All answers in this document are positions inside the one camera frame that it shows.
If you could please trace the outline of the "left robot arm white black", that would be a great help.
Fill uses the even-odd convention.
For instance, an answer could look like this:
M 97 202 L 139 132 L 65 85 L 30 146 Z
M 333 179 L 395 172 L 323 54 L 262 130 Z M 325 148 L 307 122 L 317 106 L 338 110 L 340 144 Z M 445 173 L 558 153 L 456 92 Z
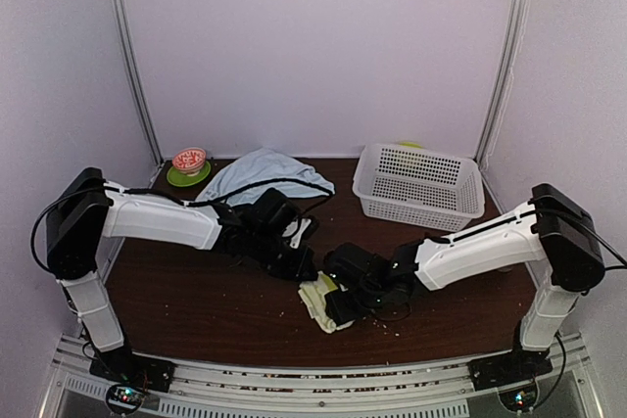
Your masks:
M 189 202 L 165 192 L 125 188 L 88 167 L 44 212 L 46 263 L 86 330 L 97 359 L 121 383 L 141 372 L 110 303 L 95 259 L 102 238 L 134 238 L 200 251 L 248 257 L 270 276 L 288 281 L 317 277 L 305 243 L 315 230 L 287 196 L 266 189 L 253 203 Z

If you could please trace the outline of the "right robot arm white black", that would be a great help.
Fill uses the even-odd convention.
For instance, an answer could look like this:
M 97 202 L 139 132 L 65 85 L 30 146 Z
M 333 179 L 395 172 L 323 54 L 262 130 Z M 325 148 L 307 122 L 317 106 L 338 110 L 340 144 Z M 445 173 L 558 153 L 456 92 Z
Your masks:
M 323 262 L 336 286 L 324 297 L 325 312 L 344 325 L 415 294 L 527 262 L 546 263 L 549 270 L 517 326 L 513 351 L 503 358 L 503 372 L 519 381 L 539 365 L 578 298 L 599 285 L 605 272 L 591 215 L 548 183 L 495 219 L 400 245 L 389 258 L 352 243 L 339 246 Z

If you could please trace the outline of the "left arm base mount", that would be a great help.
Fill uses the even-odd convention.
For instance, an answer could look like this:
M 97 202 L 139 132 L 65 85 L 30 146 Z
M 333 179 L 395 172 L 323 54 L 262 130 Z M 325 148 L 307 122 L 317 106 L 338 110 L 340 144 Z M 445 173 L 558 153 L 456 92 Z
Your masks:
M 104 402 L 115 415 L 127 417 L 137 412 L 151 393 L 169 391 L 173 362 L 137 354 L 129 344 L 107 351 L 92 349 L 89 373 L 111 382 Z

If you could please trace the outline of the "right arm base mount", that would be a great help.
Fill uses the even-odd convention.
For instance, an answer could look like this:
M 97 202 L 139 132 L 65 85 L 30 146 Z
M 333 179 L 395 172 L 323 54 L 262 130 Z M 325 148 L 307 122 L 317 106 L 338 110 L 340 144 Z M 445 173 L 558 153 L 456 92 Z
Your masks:
M 545 393 L 540 392 L 538 378 L 554 371 L 549 350 L 509 352 L 473 359 L 467 368 L 476 392 L 498 389 L 501 406 L 517 415 L 530 414 L 542 407 L 555 393 L 563 378 L 567 352 L 560 335 L 555 339 L 561 351 L 561 365 L 554 383 Z

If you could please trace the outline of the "green crocodile pattern towel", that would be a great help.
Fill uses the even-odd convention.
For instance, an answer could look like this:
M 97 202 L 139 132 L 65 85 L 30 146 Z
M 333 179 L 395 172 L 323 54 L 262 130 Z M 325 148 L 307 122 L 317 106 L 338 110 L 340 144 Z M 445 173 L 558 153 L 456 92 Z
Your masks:
M 303 281 L 298 290 L 298 295 L 306 306 L 310 318 L 326 334 L 347 329 L 355 323 L 354 320 L 337 323 L 326 313 L 325 296 L 335 291 L 345 292 L 346 288 L 341 284 L 336 284 L 321 270 L 318 271 L 315 281 Z

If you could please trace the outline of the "white perforated plastic basket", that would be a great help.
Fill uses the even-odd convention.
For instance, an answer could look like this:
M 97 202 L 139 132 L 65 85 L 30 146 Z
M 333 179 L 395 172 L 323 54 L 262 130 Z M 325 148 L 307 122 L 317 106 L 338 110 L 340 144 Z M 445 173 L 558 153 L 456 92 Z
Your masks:
M 399 144 L 364 147 L 352 190 L 368 217 L 446 232 L 485 212 L 474 161 Z

